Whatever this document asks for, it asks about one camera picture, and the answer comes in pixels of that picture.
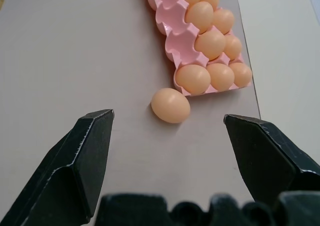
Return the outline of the pink plastic egg tray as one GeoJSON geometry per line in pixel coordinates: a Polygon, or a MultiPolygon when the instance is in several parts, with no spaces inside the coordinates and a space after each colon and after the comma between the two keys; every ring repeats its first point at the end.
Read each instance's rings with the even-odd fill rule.
{"type": "MultiPolygon", "coordinates": [[[[202,52],[195,50],[195,41],[198,36],[203,33],[199,33],[199,29],[196,28],[192,23],[185,22],[185,15],[187,10],[194,4],[189,5],[185,0],[147,0],[150,7],[155,12],[155,22],[158,30],[165,35],[165,44],[164,50],[170,61],[172,61],[175,65],[174,72],[174,85],[176,89],[182,93],[184,96],[197,96],[191,95],[184,88],[177,85],[176,83],[176,73],[177,71],[186,65],[199,65],[204,67],[207,70],[207,66],[210,64],[220,63],[227,65],[229,67],[230,64],[233,63],[243,63],[245,64],[242,52],[239,56],[230,60],[228,56],[222,52],[222,54],[214,60],[209,60],[202,52]]],[[[213,22],[209,29],[209,31],[219,31],[215,26],[213,26],[213,22]]],[[[229,88],[229,90],[241,89],[237,87],[234,83],[229,88]]],[[[218,93],[214,89],[211,84],[208,89],[198,95],[210,94],[210,93],[218,93]]]]}

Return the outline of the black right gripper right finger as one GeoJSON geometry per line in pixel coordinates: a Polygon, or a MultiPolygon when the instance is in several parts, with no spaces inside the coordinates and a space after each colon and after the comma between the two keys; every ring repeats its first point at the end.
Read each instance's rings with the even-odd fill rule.
{"type": "Polygon", "coordinates": [[[223,122],[242,179],[255,201],[287,191],[320,191],[320,165],[273,123],[226,114],[223,122]]]}

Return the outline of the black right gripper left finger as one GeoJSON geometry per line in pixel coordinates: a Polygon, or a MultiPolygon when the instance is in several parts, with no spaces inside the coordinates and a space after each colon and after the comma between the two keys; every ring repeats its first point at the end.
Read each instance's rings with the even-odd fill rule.
{"type": "Polygon", "coordinates": [[[45,155],[6,214],[6,226],[82,226],[105,178],[114,111],[79,118],[45,155]]]}

